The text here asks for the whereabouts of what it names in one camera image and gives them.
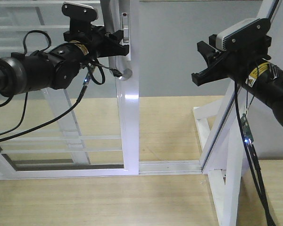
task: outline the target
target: robotic arm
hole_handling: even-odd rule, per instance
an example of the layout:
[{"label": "robotic arm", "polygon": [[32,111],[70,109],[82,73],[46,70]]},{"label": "robotic arm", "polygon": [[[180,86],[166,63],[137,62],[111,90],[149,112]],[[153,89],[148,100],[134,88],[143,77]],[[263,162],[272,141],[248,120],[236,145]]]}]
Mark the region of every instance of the robotic arm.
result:
[{"label": "robotic arm", "polygon": [[[30,31],[24,38],[25,53],[11,53],[10,57],[0,58],[0,93],[5,97],[25,93],[42,88],[66,89],[79,70],[88,67],[89,63],[101,70],[98,57],[126,56],[128,45],[120,45],[123,31],[114,34],[106,32],[103,26],[94,26],[92,22],[98,19],[97,11],[90,6],[64,3],[64,15],[70,17],[69,31],[64,33],[63,43],[49,53],[43,49],[27,53],[25,40],[29,33],[43,33],[49,43],[50,37],[42,31]],[[122,74],[110,68],[116,77]]]},{"label": "robotic arm", "polygon": [[251,18],[211,35],[209,45],[198,42],[208,68],[193,73],[192,80],[197,86],[227,77],[235,80],[270,107],[283,126],[283,70],[268,62],[269,29],[269,19]]}]

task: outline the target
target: gray wall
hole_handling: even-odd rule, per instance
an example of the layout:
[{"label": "gray wall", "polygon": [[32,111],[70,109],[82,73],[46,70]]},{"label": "gray wall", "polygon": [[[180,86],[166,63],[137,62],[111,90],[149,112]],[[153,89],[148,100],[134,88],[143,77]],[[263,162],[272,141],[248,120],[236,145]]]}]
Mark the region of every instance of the gray wall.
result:
[{"label": "gray wall", "polygon": [[224,95],[229,80],[197,87],[191,73],[206,68],[196,43],[248,17],[261,1],[141,2],[140,95]]}]

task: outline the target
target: wooden floor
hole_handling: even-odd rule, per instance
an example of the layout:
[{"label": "wooden floor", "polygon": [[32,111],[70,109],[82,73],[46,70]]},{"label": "wooden floor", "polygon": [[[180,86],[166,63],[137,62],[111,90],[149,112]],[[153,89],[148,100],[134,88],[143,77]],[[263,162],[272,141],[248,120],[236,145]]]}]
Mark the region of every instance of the wooden floor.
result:
[{"label": "wooden floor", "polygon": [[0,181],[0,226],[217,226],[204,175]]},{"label": "wooden floor", "polygon": [[[198,159],[200,145],[191,109],[219,98],[142,97],[141,161]],[[117,121],[114,101],[109,101],[110,118]],[[93,108],[100,102],[92,103]],[[84,120],[88,114],[87,110],[79,110],[77,117]],[[36,123],[45,117],[50,115],[38,118]],[[109,125],[101,122],[104,126],[98,132],[104,133]],[[1,123],[8,126],[7,120]],[[82,129],[87,133],[90,128]],[[99,154],[98,159],[111,161],[117,156],[109,154],[106,158]],[[277,226],[283,226],[283,161],[260,163],[271,211]],[[217,226],[218,223],[207,177],[173,175],[0,181],[0,226],[17,225]],[[241,183],[237,225],[266,225],[249,173]]]}]

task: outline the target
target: yellow label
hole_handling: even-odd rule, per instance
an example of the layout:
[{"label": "yellow label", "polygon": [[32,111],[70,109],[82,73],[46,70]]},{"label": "yellow label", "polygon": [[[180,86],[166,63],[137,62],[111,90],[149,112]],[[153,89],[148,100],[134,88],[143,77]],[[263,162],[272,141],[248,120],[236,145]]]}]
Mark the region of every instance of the yellow label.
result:
[{"label": "yellow label", "polygon": [[255,67],[254,70],[249,74],[248,79],[245,81],[246,84],[248,84],[250,87],[253,87],[255,84],[257,78],[262,75],[266,70],[268,70],[269,62],[265,62],[260,64],[258,67]]},{"label": "yellow label", "polygon": [[70,41],[70,43],[75,43],[75,45],[78,48],[80,48],[80,50],[83,52],[84,56],[89,53],[88,49],[86,48],[86,46],[84,46],[83,44],[77,44],[77,43],[80,43],[79,41],[73,40],[73,41]]}]

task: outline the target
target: black cable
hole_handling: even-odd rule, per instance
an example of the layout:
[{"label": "black cable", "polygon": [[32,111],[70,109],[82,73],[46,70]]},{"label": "black cable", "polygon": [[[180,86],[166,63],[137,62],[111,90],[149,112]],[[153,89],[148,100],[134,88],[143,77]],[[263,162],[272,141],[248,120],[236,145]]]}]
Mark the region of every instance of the black cable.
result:
[{"label": "black cable", "polygon": [[266,220],[267,222],[269,222],[269,225],[275,226],[274,220],[271,217],[270,212],[269,212],[268,201],[267,201],[265,187],[264,187],[263,178],[261,174],[261,168],[259,165],[259,160],[258,160],[258,156],[255,150],[255,147],[253,144],[249,144],[248,147],[249,147],[249,151],[250,151],[256,172],[257,172],[258,183],[259,183],[260,190],[261,190],[261,202],[265,210]]},{"label": "black cable", "polygon": [[86,67],[87,67],[87,69],[88,69],[88,73],[89,73],[89,75],[90,75],[91,80],[92,80],[95,84],[97,84],[97,85],[103,85],[103,84],[105,83],[106,77],[105,77],[105,74],[104,74],[104,71],[103,71],[103,68],[102,68],[102,67],[98,67],[99,70],[100,70],[100,74],[101,74],[101,76],[102,76],[102,82],[99,82],[99,81],[97,81],[97,80],[95,79],[95,77],[93,76],[93,73],[92,73],[92,69],[91,69],[91,67],[90,67],[89,64],[86,64]]},{"label": "black cable", "polygon": [[24,106],[23,106],[23,111],[22,111],[22,116],[21,116],[20,122],[14,128],[0,133],[0,136],[16,130],[22,124],[22,122],[24,120],[25,112],[26,112],[27,99],[28,99],[28,92],[25,95]]},{"label": "black cable", "polygon": [[13,138],[22,136],[22,135],[24,135],[24,134],[33,132],[33,131],[35,131],[35,130],[37,130],[37,129],[40,129],[40,128],[44,127],[44,126],[47,126],[47,125],[49,125],[49,124],[52,124],[53,122],[55,122],[55,121],[59,120],[60,118],[64,117],[64,116],[67,115],[69,112],[71,112],[71,111],[81,102],[81,100],[82,100],[82,98],[83,98],[83,96],[84,96],[84,94],[85,94],[85,91],[86,91],[86,89],[87,89],[87,85],[88,85],[88,84],[84,84],[84,85],[83,85],[83,88],[82,88],[82,90],[81,90],[81,92],[80,92],[80,95],[79,95],[79,97],[77,98],[76,102],[75,102],[67,111],[65,111],[64,113],[62,113],[62,114],[59,115],[58,117],[56,117],[56,118],[54,118],[54,119],[52,119],[52,120],[50,120],[50,121],[48,121],[48,122],[45,122],[45,123],[43,123],[43,124],[41,124],[41,125],[39,125],[39,126],[36,126],[36,127],[31,128],[31,129],[25,130],[25,131],[23,131],[23,132],[21,132],[21,133],[17,133],[17,134],[14,134],[14,135],[12,135],[12,136],[9,136],[9,137],[1,138],[1,139],[0,139],[0,142],[7,141],[7,140],[10,140],[10,139],[13,139]]},{"label": "black cable", "polygon": [[13,97],[14,96],[9,97],[4,103],[0,104],[0,107],[7,105],[12,100]]},{"label": "black cable", "polygon": [[31,33],[40,33],[40,34],[43,34],[46,38],[47,38],[47,41],[48,41],[48,45],[46,48],[40,50],[40,52],[44,52],[45,50],[47,50],[50,46],[51,46],[51,39],[50,39],[50,36],[44,32],[44,31],[41,31],[41,30],[32,30],[32,31],[29,31],[23,38],[23,48],[24,48],[24,55],[26,55],[27,53],[27,47],[26,47],[26,38],[29,34]]},{"label": "black cable", "polygon": [[[244,150],[245,150],[245,153],[246,153],[246,156],[247,156],[247,160],[249,162],[250,171],[251,171],[251,174],[252,174],[252,177],[253,177],[253,181],[254,181],[258,196],[259,196],[261,203],[262,203],[262,206],[265,210],[267,225],[268,226],[275,226],[275,222],[273,221],[273,218],[271,217],[270,212],[269,212],[266,193],[265,193],[264,184],[263,184],[263,180],[262,180],[262,175],[261,175],[261,173],[259,175],[257,174],[258,181],[259,181],[259,185],[258,185],[256,176],[255,176],[255,172],[254,172],[254,169],[253,169],[253,166],[252,166],[252,162],[251,162],[251,159],[250,159],[249,149],[248,149],[248,147],[245,143],[245,136],[244,136],[244,133],[243,133],[242,123],[241,123],[240,114],[239,114],[237,79],[234,80],[234,85],[235,85],[235,87],[234,87],[235,109],[236,109],[236,114],[237,114],[237,121],[238,121],[238,125],[239,125],[239,130],[240,130],[240,134],[241,134],[241,138],[242,138],[242,142],[243,142],[243,147],[244,147]],[[256,172],[258,172],[257,169],[260,168],[259,162],[256,162],[256,163],[254,162],[254,166],[256,168]]]}]

